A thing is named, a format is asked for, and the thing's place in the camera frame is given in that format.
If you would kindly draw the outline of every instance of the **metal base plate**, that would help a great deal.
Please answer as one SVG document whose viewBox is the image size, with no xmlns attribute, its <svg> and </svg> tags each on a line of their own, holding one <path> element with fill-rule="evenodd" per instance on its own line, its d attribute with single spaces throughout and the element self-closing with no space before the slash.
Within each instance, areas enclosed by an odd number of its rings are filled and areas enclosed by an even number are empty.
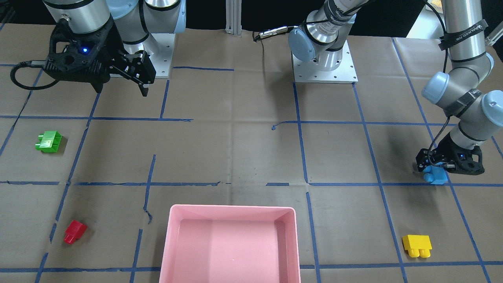
<svg viewBox="0 0 503 283">
<path fill-rule="evenodd" d="M 173 50 L 175 48 L 175 34 L 153 33 L 154 38 L 159 43 L 159 54 L 150 58 L 155 68 L 156 79 L 168 79 L 170 77 Z M 121 78 L 120 75 L 110 74 L 113 78 Z"/>
<path fill-rule="evenodd" d="M 353 58 L 346 41 L 343 46 L 343 59 L 339 67 L 333 71 L 316 69 L 317 64 L 303 62 L 292 54 L 293 73 L 297 83 L 352 84 L 358 81 Z"/>
</svg>

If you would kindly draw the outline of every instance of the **toy brick stud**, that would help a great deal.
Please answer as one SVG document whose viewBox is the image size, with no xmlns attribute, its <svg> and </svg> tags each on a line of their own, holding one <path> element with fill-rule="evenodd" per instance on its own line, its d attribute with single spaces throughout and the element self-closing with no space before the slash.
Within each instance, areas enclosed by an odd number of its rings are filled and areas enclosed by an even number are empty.
<svg viewBox="0 0 503 283">
<path fill-rule="evenodd" d="M 73 244 L 76 240 L 80 239 L 88 227 L 77 220 L 73 220 L 70 226 L 66 228 L 64 242 Z"/>
<path fill-rule="evenodd" d="M 45 131 L 38 135 L 39 142 L 35 144 L 35 149 L 45 153 L 58 152 L 61 143 L 61 135 L 58 131 Z"/>
<path fill-rule="evenodd" d="M 432 244 L 428 235 L 405 235 L 402 241 L 410 257 L 428 258 L 431 256 Z"/>
</svg>

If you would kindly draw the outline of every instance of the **pink bin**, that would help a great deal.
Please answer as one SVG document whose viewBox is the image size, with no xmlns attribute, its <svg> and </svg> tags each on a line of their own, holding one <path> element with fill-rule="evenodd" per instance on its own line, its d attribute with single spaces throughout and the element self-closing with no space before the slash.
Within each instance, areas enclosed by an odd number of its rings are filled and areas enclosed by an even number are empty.
<svg viewBox="0 0 503 283">
<path fill-rule="evenodd" d="M 171 207 L 159 283 L 300 283 L 291 207 Z"/>
</svg>

